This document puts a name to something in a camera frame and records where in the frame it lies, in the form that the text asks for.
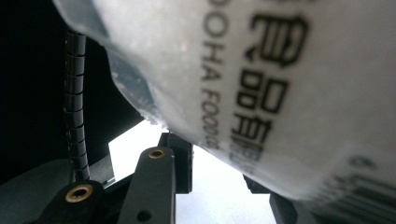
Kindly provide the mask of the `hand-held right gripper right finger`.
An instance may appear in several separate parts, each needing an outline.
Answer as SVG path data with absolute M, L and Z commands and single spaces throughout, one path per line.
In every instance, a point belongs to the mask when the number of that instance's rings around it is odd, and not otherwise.
M 270 190 L 268 188 L 262 186 L 261 184 L 252 180 L 251 178 L 249 178 L 246 175 L 244 175 L 244 180 L 247 184 L 247 188 L 249 189 L 249 191 L 251 193 L 253 193 L 253 194 L 269 194 L 270 193 Z

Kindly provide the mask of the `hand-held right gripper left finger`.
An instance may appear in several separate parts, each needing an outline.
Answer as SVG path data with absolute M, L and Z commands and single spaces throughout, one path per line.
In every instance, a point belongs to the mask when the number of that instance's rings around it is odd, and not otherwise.
M 192 192 L 192 144 L 173 133 L 162 133 L 159 147 L 173 150 L 176 170 L 176 193 L 189 194 Z

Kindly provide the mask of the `red and white pouch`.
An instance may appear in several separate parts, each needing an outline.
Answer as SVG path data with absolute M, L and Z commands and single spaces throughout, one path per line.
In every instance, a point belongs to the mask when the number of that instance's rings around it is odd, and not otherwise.
M 342 224 L 396 224 L 396 0 L 53 0 L 129 103 Z

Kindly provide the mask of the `white table sheet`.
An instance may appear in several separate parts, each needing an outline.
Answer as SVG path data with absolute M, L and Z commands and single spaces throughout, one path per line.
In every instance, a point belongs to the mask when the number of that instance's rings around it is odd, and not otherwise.
M 109 142 L 116 180 L 134 172 L 143 150 L 165 129 L 142 121 Z M 177 195 L 176 224 L 276 224 L 267 194 L 253 194 L 243 175 L 199 147 L 193 149 L 192 192 Z

